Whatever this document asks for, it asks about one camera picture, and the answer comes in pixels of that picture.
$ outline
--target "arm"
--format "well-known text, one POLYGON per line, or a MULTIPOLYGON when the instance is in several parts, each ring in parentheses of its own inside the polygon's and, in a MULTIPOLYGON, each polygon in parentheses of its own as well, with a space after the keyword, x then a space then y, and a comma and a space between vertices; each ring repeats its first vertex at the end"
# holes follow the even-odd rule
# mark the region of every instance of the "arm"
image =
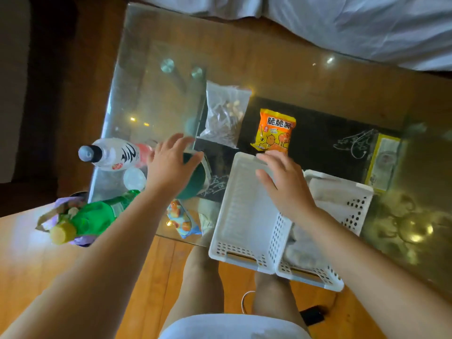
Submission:
POLYGON ((302 168, 276 151, 259 154, 274 173, 256 175, 285 216, 307 231, 389 338, 449 338, 452 305, 315 206, 302 168))
POLYGON ((183 163, 193 138, 174 135, 148 163, 146 189, 3 333, 2 339, 113 338, 167 205, 185 187, 202 153, 183 163))

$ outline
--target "white plastic basket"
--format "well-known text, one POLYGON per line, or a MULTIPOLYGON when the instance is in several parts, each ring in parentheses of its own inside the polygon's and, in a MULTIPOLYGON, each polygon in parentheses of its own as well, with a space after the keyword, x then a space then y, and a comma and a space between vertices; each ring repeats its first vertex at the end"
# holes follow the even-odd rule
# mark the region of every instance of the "white plastic basket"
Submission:
MULTIPOLYGON (((303 269, 291 267, 282 260, 292 222, 282 216, 273 204, 255 175, 257 169, 263 169, 272 176, 271 170, 261 160, 250 154, 236 153, 209 248, 209 256, 222 262, 263 273, 276 273, 287 279, 325 289, 342 290, 343 281, 329 265, 324 268, 303 269)), ((373 189, 312 170, 307 170, 304 174, 308 182, 312 178, 345 182, 341 205, 344 207, 340 212, 336 211, 336 214, 331 215, 359 235, 373 196, 373 189)))

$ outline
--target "green plastic bottle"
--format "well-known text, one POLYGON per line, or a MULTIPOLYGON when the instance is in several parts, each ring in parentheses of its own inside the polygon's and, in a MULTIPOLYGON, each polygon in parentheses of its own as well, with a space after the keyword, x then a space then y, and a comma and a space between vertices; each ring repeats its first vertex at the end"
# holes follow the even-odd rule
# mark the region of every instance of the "green plastic bottle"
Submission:
POLYGON ((70 220, 63 220, 50 229, 54 244, 64 244, 81 235, 100 235, 116 220, 140 192, 128 192, 109 200, 88 203, 70 220))

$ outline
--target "yellow bottle cap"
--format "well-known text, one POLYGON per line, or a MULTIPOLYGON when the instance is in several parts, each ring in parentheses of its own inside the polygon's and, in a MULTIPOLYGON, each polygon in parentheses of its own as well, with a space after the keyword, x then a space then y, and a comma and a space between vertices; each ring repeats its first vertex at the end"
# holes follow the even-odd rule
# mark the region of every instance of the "yellow bottle cap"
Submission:
POLYGON ((76 238, 77 229, 73 224, 62 221, 55 227, 50 228, 50 238, 57 245, 67 243, 76 238))

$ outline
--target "orange snack bag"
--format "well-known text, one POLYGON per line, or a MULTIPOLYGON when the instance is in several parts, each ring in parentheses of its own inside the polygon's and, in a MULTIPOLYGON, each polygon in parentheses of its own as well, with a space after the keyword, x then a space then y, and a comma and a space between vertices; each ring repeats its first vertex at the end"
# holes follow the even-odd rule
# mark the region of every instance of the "orange snack bag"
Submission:
POLYGON ((294 117, 262 108, 256 142, 251 146, 257 151, 278 150, 287 154, 291 133, 296 124, 294 117))

